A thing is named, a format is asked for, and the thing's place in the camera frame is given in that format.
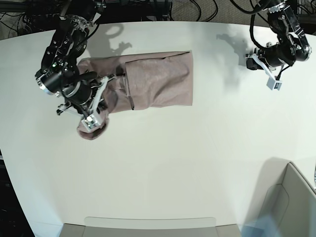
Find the pink T-shirt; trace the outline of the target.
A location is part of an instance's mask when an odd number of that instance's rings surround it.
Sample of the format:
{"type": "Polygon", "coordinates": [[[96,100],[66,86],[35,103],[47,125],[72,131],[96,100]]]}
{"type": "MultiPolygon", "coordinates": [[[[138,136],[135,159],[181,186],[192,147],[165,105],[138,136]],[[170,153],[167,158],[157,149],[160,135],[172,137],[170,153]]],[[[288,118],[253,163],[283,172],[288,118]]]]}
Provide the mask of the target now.
{"type": "Polygon", "coordinates": [[[80,73],[114,75],[102,97],[101,124],[88,131],[82,123],[80,137],[98,138],[107,128],[109,114],[149,107],[190,106],[193,103],[193,54],[191,51],[121,55],[82,59],[80,73]]]}

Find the grey bin front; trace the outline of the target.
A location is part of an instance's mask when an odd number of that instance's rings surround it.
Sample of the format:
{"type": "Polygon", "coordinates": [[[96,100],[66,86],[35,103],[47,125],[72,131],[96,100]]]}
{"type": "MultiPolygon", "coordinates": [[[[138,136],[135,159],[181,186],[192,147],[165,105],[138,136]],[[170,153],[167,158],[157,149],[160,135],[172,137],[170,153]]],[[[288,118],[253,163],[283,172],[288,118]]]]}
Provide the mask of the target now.
{"type": "Polygon", "coordinates": [[[86,217],[83,225],[65,223],[61,237],[240,237],[236,224],[218,226],[213,217],[118,219],[86,217]]]}

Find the grey bin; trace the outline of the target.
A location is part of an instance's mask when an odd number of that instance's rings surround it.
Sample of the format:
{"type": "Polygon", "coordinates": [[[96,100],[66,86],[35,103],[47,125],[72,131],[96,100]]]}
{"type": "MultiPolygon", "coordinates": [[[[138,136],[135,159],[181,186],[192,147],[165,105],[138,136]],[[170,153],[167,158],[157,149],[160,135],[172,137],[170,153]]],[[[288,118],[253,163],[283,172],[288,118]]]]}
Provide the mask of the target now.
{"type": "Polygon", "coordinates": [[[218,226],[213,217],[118,219],[86,217],[83,225],[65,223],[61,237],[240,237],[236,224],[218,226]]]}
{"type": "Polygon", "coordinates": [[[316,190],[292,163],[287,165],[281,184],[268,189],[260,216],[279,219],[281,237],[316,235],[316,190]]]}

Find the grey bin right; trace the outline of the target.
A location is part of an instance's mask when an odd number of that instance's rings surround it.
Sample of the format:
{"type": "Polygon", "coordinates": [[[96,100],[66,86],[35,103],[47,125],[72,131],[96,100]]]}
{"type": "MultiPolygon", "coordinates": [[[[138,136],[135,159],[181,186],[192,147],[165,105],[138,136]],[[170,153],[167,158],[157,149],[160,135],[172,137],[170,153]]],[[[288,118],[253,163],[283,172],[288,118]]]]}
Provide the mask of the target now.
{"type": "Polygon", "coordinates": [[[287,165],[281,184],[268,189],[260,216],[279,219],[281,237],[316,235],[316,190],[292,163],[287,165]]]}

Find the blue cloth in bin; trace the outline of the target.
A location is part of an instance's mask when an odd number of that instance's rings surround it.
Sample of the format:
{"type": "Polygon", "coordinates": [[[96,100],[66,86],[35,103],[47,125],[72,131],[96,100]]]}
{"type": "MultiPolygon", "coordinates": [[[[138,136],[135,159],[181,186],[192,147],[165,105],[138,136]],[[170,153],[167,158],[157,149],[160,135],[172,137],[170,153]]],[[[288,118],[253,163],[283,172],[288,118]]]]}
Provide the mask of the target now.
{"type": "Polygon", "coordinates": [[[279,219],[267,214],[240,227],[242,237],[280,237],[279,219]]]}

